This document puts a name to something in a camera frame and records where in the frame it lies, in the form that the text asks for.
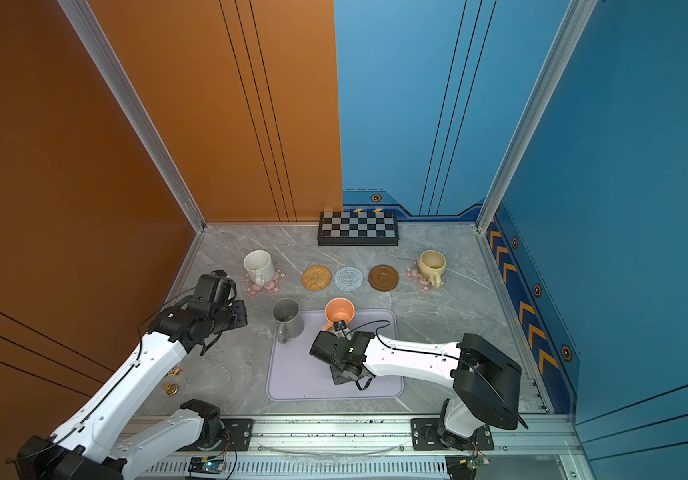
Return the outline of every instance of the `pink flower coaster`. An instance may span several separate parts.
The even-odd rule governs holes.
[[[406,277],[413,282],[414,285],[416,285],[416,290],[422,293],[429,292],[430,290],[434,290],[432,287],[432,284],[427,282],[422,278],[422,275],[418,272],[418,257],[413,259],[413,264],[409,265],[405,269],[406,272]],[[446,286],[448,284],[448,278],[445,277],[445,275],[442,276],[440,279],[440,286]]]
[[[248,296],[276,295],[280,292],[280,282],[286,279],[286,272],[282,268],[275,268],[275,276],[271,282],[267,282],[264,286],[258,286],[253,283],[248,274],[243,275],[243,281],[246,284],[245,293]]]

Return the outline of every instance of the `lavender rectangular tray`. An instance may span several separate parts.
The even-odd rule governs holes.
[[[285,344],[275,338],[272,346],[270,378],[266,382],[266,395],[269,398],[276,401],[393,398],[402,393],[401,376],[379,376],[363,391],[358,390],[354,382],[334,385],[330,367],[310,355],[312,342],[326,324],[326,314],[323,310],[302,310],[299,315],[304,319],[301,335]],[[349,328],[374,320],[389,321],[389,325],[378,331],[379,335],[397,338],[396,318],[391,310],[358,310]],[[373,332],[381,325],[385,323],[374,323],[360,331]],[[365,380],[360,381],[360,385],[364,384]]]

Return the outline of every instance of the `black and white checkered board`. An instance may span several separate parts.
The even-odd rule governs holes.
[[[320,212],[318,245],[396,246],[395,212]]]

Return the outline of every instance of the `yellow stripe marking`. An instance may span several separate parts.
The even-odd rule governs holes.
[[[497,246],[496,247],[496,265],[502,264],[502,253],[508,254],[509,250],[507,250],[503,246]]]
[[[502,235],[499,232],[491,232],[491,251],[493,251],[493,237],[498,236],[499,238],[502,237]]]
[[[546,335],[544,334],[544,332],[542,332],[540,329],[538,329],[538,328],[536,328],[535,326],[533,326],[533,324],[531,323],[531,325],[528,326],[528,344],[531,346],[531,348],[534,347],[534,333],[535,333],[536,335],[539,335],[539,336],[540,336],[541,338],[543,338],[544,340],[547,339],[547,337],[546,337]]]
[[[541,375],[544,374],[544,360],[547,360],[550,362],[552,365],[554,365],[554,368],[559,369],[560,367],[558,366],[558,362],[553,359],[548,353],[546,353],[543,350],[538,351],[538,370]]]
[[[533,313],[534,315],[536,315],[536,312],[534,312],[533,307],[531,307],[531,306],[528,305],[527,303],[522,303],[522,302],[520,302],[520,324],[521,324],[521,325],[523,324],[523,312],[524,312],[524,311],[531,312],[531,313]]]
[[[514,265],[504,262],[504,283],[507,283],[507,270],[518,271],[518,269],[514,268]]]

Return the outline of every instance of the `gray mug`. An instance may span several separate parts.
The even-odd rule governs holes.
[[[290,298],[278,300],[272,307],[272,316],[277,322],[277,341],[285,343],[304,331],[304,319],[299,316],[299,302]]]

